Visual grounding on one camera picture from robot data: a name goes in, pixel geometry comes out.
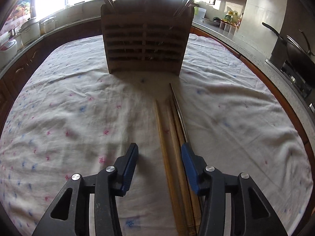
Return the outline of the wooden chopstick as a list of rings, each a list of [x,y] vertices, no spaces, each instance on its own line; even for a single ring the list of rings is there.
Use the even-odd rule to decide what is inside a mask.
[[[195,220],[192,208],[192,201],[190,195],[190,189],[187,183],[185,169],[181,156],[181,143],[183,143],[183,134],[179,124],[179,119],[175,111],[175,105],[171,98],[167,98],[167,115],[169,120],[169,126],[172,139],[172,150],[175,156],[175,164],[177,171],[177,178],[179,182],[179,188],[181,191],[181,197],[184,207],[184,214],[186,219],[188,235],[196,235]]]
[[[167,179],[167,185],[168,185],[168,191],[172,206],[172,212],[173,212],[173,218],[175,220],[176,225],[176,231],[177,235],[187,235],[187,226],[186,226],[186,220],[185,216],[182,214],[181,206],[179,203],[179,198],[177,196],[177,191],[175,188],[175,183],[172,175],[172,169],[170,166],[169,156],[168,156],[168,150],[166,141],[164,139],[163,134],[163,127],[162,127],[162,120],[160,115],[160,109],[158,107],[158,101],[154,100],[154,108],[155,108],[155,115],[157,119],[157,129],[158,129],[158,135],[160,139],[160,145],[161,145],[161,151],[162,151],[162,157],[163,157],[163,164],[164,169],[166,173],[166,179]]]
[[[201,210],[200,210],[200,205],[199,205],[199,199],[198,199],[197,195],[192,191],[190,184],[188,182],[188,179],[187,179],[187,183],[188,183],[188,186],[190,189],[192,208],[193,208],[195,227],[196,227],[196,234],[197,234],[199,231],[200,223],[201,223]]]

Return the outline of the white floral tablecloth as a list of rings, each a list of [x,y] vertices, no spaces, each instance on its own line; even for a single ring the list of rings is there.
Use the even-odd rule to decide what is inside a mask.
[[[66,181],[112,165],[130,143],[139,159],[117,200],[124,235],[176,235],[155,106],[171,141],[167,103],[176,93],[191,146],[223,173],[248,173],[288,234],[312,192],[297,130],[265,84],[214,40],[190,35],[179,75],[107,70],[103,38],[54,50],[19,92],[1,135],[1,203],[31,235]]]

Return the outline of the gas stove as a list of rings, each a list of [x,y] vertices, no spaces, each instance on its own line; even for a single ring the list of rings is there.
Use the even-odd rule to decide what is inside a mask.
[[[307,84],[294,70],[289,61],[285,60],[281,66],[274,65],[269,59],[266,59],[266,63],[281,72],[283,77],[290,82],[292,88],[298,92],[299,97],[306,103],[309,111],[314,115],[314,88]]]

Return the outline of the wooden utensil holder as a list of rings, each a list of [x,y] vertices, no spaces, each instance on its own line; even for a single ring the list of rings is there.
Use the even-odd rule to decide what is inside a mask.
[[[115,0],[100,8],[109,73],[164,71],[178,75],[194,9],[182,0]]]

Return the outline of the spice jars set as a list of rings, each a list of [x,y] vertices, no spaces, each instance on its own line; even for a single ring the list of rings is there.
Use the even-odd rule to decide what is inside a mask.
[[[220,22],[220,29],[225,32],[228,32],[231,35],[234,35],[238,30],[238,28],[236,27],[236,24],[223,21],[223,20]]]

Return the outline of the yellow oil bottle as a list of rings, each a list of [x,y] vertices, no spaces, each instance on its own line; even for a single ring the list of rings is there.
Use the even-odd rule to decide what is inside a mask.
[[[224,21],[236,25],[239,22],[238,11],[228,11],[225,14]]]

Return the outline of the white green pitcher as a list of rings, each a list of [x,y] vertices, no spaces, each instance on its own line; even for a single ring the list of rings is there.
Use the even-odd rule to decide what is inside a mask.
[[[201,22],[206,15],[207,10],[201,7],[194,7],[194,21]]]

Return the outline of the small white pot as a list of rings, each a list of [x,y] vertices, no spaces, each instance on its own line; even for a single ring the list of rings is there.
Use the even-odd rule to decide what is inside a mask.
[[[47,34],[48,32],[51,32],[55,30],[57,27],[59,27],[59,22],[56,18],[56,16],[49,17],[45,19],[41,24],[41,33]]]

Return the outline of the white red rice cooker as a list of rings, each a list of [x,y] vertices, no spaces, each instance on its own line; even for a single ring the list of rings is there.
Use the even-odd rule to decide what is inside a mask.
[[[0,69],[4,68],[17,54],[17,42],[15,39],[7,41],[1,46]]]

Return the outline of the white slow cooker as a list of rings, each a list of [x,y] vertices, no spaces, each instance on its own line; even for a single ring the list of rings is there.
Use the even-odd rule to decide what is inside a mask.
[[[21,26],[19,32],[23,46],[33,42],[41,36],[39,20],[37,20],[36,17],[28,19],[28,21]]]

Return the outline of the tropical fruit poster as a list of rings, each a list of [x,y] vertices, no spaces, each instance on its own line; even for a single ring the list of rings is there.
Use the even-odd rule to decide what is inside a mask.
[[[35,0],[18,0],[9,14],[2,31],[20,28],[29,19],[36,16]]]

